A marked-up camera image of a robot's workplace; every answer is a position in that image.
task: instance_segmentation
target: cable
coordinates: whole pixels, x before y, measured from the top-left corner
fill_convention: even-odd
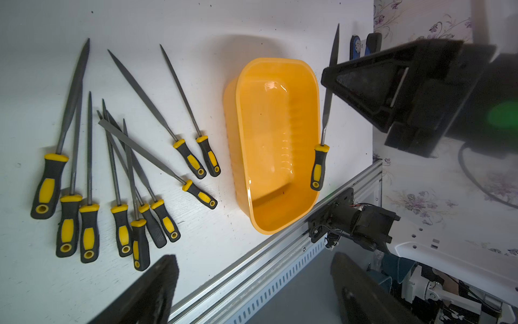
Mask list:
[[[473,177],[473,175],[471,174],[471,172],[468,171],[468,168],[466,168],[466,163],[464,162],[464,155],[463,155],[463,152],[465,149],[467,149],[469,146],[468,146],[468,143],[464,143],[461,148],[459,149],[458,151],[458,163],[459,165],[461,166],[461,169],[462,171],[464,172],[464,174],[466,175],[466,177],[468,179],[471,180],[471,182],[477,186],[480,191],[482,191],[483,193],[485,193],[489,198],[491,198],[491,200],[494,200],[496,202],[499,202],[501,204],[504,204],[506,206],[509,206],[509,207],[512,207],[512,208],[516,208],[518,209],[518,206],[517,205],[513,205],[511,203],[508,203],[507,201],[505,200],[502,200],[494,195],[492,195],[489,191],[487,191],[486,189],[484,189],[483,186],[480,185],[480,183],[478,183],[478,181],[475,179],[475,177]]]
[[[338,235],[338,236],[342,236],[342,237],[345,237],[345,238],[352,239],[350,235],[345,234],[345,233],[343,233],[343,232],[337,232],[337,231],[335,231],[335,230],[331,229],[330,227],[328,227],[328,226],[326,226],[326,225],[324,225],[324,224],[318,224],[318,225],[313,226],[313,227],[311,228],[311,230],[309,231],[309,237],[310,237],[310,238],[314,238],[314,236],[313,236],[313,232],[315,231],[315,228],[317,228],[317,227],[325,227],[325,228],[327,228],[327,230],[328,230],[328,231],[330,231],[330,232],[332,232],[332,233],[335,233],[335,234],[336,234],[336,235]]]
[[[486,301],[484,301],[482,298],[480,298],[477,294],[475,294],[473,291],[471,291],[471,289],[469,289],[469,286],[467,284],[465,284],[464,282],[460,281],[459,279],[453,278],[452,276],[450,276],[447,273],[445,273],[445,275],[450,277],[450,279],[453,280],[454,282],[456,282],[457,284],[459,284],[459,285],[463,286],[465,289],[467,289],[476,299],[478,299],[478,301],[481,304],[485,305],[486,307],[488,307],[489,309],[491,309],[492,311],[494,311],[496,313],[500,313],[501,312],[501,310],[492,307]]]
[[[379,206],[376,206],[376,205],[374,205],[374,204],[369,204],[369,203],[357,203],[357,204],[350,205],[349,207],[356,207],[356,206],[362,206],[362,205],[368,205],[368,206],[379,207]]]

